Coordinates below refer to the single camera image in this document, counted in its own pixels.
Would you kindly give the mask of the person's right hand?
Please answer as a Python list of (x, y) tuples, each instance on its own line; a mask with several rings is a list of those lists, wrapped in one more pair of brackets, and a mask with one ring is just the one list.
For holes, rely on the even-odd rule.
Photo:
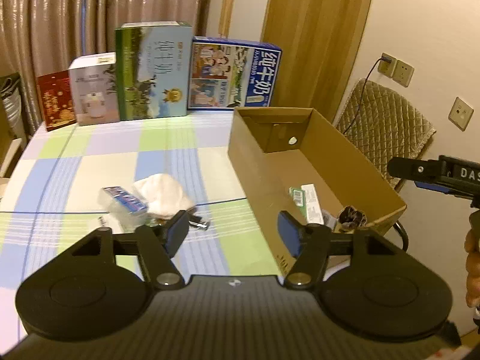
[(480, 255), (479, 239), (470, 230), (465, 238), (465, 252), (467, 258), (465, 269), (467, 271), (465, 300), (470, 308), (479, 306), (480, 297)]

